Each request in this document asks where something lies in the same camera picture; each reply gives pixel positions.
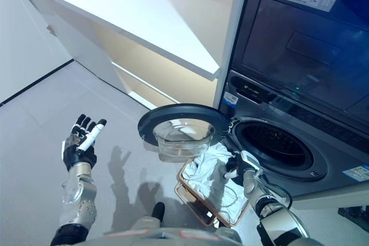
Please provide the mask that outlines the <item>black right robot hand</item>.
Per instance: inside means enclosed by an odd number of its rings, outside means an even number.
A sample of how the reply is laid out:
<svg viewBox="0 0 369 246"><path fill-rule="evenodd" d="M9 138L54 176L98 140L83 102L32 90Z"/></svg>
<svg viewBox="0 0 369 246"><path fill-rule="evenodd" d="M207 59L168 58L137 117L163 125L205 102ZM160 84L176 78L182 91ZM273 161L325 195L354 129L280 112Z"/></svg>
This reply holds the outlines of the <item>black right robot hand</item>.
<svg viewBox="0 0 369 246"><path fill-rule="evenodd" d="M260 170L260 163L257 158L246 150L241 152L233 152L225 165L226 172L223 175L225 179L231 179L239 186L243 185L243 175L246 170Z"/></svg>

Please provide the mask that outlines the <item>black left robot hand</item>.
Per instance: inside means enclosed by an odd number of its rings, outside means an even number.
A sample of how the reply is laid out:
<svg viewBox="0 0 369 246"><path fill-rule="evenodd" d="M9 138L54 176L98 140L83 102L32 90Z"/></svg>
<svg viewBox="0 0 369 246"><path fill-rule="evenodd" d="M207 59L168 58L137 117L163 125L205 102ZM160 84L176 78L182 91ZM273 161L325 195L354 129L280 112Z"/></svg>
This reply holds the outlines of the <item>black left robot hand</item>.
<svg viewBox="0 0 369 246"><path fill-rule="evenodd" d="M97 162L95 155L95 142L97 136L105 128L106 119L97 123L91 118L81 114L71 128L69 136L62 141L62 160L69 171L80 162L88 163L93 168Z"/></svg>

